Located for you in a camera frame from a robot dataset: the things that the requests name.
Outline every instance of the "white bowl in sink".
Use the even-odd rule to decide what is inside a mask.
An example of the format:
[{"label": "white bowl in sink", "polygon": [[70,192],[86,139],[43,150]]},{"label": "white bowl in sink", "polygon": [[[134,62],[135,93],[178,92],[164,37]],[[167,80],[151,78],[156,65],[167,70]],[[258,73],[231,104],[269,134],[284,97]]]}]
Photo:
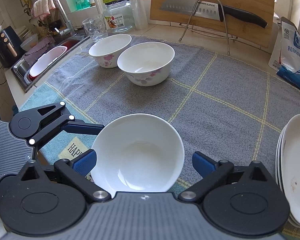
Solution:
[{"label": "white bowl in sink", "polygon": [[29,79],[34,80],[39,76],[52,62],[64,54],[67,50],[66,46],[57,46],[47,53],[43,54],[36,63],[30,68]]},{"label": "white bowl in sink", "polygon": [[118,58],[118,67],[139,86],[154,86],[170,73],[174,49],[162,42],[145,42],[126,49]]}]

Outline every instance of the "faucet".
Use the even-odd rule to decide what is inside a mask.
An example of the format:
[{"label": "faucet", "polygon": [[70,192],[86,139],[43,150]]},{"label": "faucet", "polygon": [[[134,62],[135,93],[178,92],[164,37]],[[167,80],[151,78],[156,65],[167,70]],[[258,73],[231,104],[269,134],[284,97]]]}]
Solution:
[{"label": "faucet", "polygon": [[56,29],[56,31],[61,35],[61,36],[66,36],[68,33],[70,33],[71,36],[75,36],[75,31],[74,31],[74,27],[71,23],[71,21],[69,20],[68,16],[65,13],[65,10],[63,9],[61,3],[59,0],[53,0],[55,5],[59,8],[59,11],[61,13],[61,16],[65,22],[66,25],[66,29],[59,31],[58,29]]}]

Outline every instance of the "stacked white plates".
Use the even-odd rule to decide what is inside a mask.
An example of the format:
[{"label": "stacked white plates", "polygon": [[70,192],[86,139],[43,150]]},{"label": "stacked white plates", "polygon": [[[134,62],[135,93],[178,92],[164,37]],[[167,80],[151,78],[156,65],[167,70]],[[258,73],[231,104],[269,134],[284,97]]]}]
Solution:
[{"label": "stacked white plates", "polygon": [[290,119],[279,136],[275,180],[290,204],[288,221],[300,228],[300,114]]}]

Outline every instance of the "towel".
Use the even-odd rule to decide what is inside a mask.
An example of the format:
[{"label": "towel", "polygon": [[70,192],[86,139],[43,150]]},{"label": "towel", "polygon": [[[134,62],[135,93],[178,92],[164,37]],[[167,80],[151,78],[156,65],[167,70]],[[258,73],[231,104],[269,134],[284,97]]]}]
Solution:
[{"label": "towel", "polygon": [[44,20],[56,6],[52,0],[37,0],[31,9],[31,16]]},{"label": "towel", "polygon": [[38,60],[38,58],[40,58],[48,50],[48,47],[54,42],[55,40],[51,36],[45,37],[31,50],[25,53],[25,55],[23,56],[25,61],[29,64],[29,66],[32,66]]}]

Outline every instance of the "metal screw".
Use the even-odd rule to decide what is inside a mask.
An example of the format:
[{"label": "metal screw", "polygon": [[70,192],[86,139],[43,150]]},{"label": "metal screw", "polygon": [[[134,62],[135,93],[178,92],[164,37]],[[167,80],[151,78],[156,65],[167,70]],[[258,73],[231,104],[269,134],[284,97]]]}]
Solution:
[{"label": "metal screw", "polygon": [[104,190],[98,190],[96,192],[93,193],[93,197],[97,198],[97,199],[104,199],[109,195],[108,192],[105,192]]},{"label": "metal screw", "polygon": [[194,199],[197,196],[196,193],[192,192],[192,191],[184,191],[181,193],[181,197],[184,199]]}]

